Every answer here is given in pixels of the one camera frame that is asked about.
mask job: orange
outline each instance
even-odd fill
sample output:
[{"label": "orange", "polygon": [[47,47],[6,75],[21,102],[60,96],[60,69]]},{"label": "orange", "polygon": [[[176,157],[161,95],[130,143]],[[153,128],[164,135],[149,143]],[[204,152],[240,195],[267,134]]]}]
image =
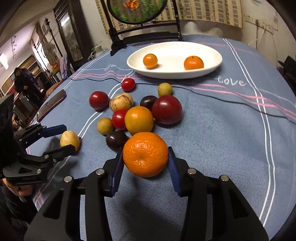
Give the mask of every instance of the orange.
[{"label": "orange", "polygon": [[152,177],[168,164],[168,146],[157,134],[140,132],[125,143],[123,161],[131,173]]},{"label": "orange", "polygon": [[158,62],[157,57],[152,53],[145,55],[145,57],[143,58],[143,64],[148,69],[152,69],[155,66],[157,66],[157,62]]},{"label": "orange", "polygon": [[204,63],[200,57],[190,56],[184,61],[185,70],[190,69],[202,69],[204,67]]},{"label": "orange", "polygon": [[154,125],[151,111],[144,106],[134,106],[129,109],[124,122],[131,135],[144,131],[152,131]]}]

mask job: tangerine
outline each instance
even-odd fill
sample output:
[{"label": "tangerine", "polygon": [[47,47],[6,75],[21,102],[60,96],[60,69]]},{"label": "tangerine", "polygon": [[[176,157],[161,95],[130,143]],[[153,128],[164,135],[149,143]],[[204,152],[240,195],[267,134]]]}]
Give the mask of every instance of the tangerine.
[{"label": "tangerine", "polygon": [[168,164],[168,146],[155,133],[139,132],[125,143],[123,161],[136,176],[152,177]]},{"label": "tangerine", "polygon": [[156,67],[157,62],[158,62],[157,57],[152,53],[146,54],[145,57],[143,58],[143,64],[148,69],[152,69]]},{"label": "tangerine", "polygon": [[204,68],[204,62],[202,61],[202,59],[200,57],[190,56],[185,59],[184,68],[185,68],[185,70],[202,69],[202,68]]}]

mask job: oval plate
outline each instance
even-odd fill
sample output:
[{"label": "oval plate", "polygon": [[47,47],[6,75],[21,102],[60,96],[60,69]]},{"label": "oval plate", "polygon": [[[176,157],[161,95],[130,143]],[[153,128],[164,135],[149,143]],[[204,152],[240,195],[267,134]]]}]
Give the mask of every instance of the oval plate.
[{"label": "oval plate", "polygon": [[[146,54],[152,53],[158,59],[158,66],[147,69],[143,64]],[[204,62],[204,68],[185,70],[184,61],[189,56],[198,56]],[[146,46],[132,53],[126,63],[144,76],[180,80],[200,77],[213,72],[222,62],[221,54],[206,45],[192,42],[163,42]]]}]

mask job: smartphone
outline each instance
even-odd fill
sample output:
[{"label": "smartphone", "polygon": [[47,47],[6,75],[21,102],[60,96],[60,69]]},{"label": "smartphone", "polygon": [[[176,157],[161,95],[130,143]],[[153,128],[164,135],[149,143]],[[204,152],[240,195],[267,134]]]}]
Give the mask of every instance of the smartphone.
[{"label": "smartphone", "polygon": [[59,91],[48,102],[46,102],[37,112],[37,121],[40,122],[49,112],[51,112],[59,103],[66,99],[65,90]]}]

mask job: person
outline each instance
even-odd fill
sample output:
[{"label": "person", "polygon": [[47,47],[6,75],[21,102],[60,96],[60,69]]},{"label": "person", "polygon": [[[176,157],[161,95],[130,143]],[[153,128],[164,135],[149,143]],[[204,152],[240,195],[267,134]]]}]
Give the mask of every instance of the person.
[{"label": "person", "polygon": [[28,225],[37,214],[31,196],[33,189],[32,185],[13,186],[7,179],[0,179],[0,226],[5,227],[0,228],[0,237],[4,238],[3,240],[17,241],[16,237],[23,240]]},{"label": "person", "polygon": [[38,108],[43,104],[43,96],[34,83],[34,75],[27,69],[15,68],[15,91],[23,93],[30,101],[33,102]]}]

